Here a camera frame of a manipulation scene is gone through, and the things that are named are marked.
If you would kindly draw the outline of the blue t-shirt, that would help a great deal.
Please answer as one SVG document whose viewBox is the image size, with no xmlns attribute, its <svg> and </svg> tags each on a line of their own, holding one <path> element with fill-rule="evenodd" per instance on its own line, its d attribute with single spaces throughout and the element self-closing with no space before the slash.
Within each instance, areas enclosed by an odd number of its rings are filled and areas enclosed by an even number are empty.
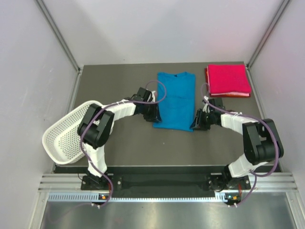
<svg viewBox="0 0 305 229">
<path fill-rule="evenodd" d="M 195 75 L 189 72 L 157 74 L 157 99 L 162 121 L 153 127 L 192 132 L 195 116 Z"/>
</svg>

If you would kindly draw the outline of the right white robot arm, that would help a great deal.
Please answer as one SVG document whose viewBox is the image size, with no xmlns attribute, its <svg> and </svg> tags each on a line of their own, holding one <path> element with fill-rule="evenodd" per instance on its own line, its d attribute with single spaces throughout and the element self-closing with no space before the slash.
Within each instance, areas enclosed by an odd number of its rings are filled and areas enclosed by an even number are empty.
<svg viewBox="0 0 305 229">
<path fill-rule="evenodd" d="M 235 111 L 224 109 L 221 98 L 203 97 L 204 107 L 198 109 L 191 124 L 192 130 L 210 130 L 212 125 L 230 129 L 243 137 L 244 153 L 222 170 L 224 187 L 232 189 L 240 179 L 254 172 L 258 167 L 274 161 L 274 166 L 284 155 L 284 148 L 271 119 L 260 120 Z"/>
</svg>

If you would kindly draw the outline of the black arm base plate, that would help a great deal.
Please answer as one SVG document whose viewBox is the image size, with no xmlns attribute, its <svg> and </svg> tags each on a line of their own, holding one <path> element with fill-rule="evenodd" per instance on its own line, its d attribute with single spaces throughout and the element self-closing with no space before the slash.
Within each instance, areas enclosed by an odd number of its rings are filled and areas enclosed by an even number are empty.
<svg viewBox="0 0 305 229">
<path fill-rule="evenodd" d="M 108 173 L 111 187 L 82 189 L 82 191 L 112 191 L 112 197 L 173 198 L 212 197 L 212 193 L 229 188 L 221 175 L 205 171 L 136 172 L 113 171 Z"/>
</svg>

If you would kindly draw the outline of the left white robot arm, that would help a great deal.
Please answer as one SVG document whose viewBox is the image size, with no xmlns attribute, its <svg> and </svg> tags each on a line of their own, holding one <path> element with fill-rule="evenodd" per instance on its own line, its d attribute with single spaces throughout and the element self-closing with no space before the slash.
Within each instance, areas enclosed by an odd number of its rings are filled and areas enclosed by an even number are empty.
<svg viewBox="0 0 305 229">
<path fill-rule="evenodd" d="M 81 138 L 81 151 L 88 160 L 88 172 L 82 179 L 82 189 L 98 190 L 111 187 L 110 179 L 106 176 L 105 144 L 112 133 L 114 123 L 134 115 L 143 115 L 147 122 L 162 121 L 156 91 L 141 87 L 132 97 L 109 105 L 93 103 L 89 106 L 77 129 Z"/>
</svg>

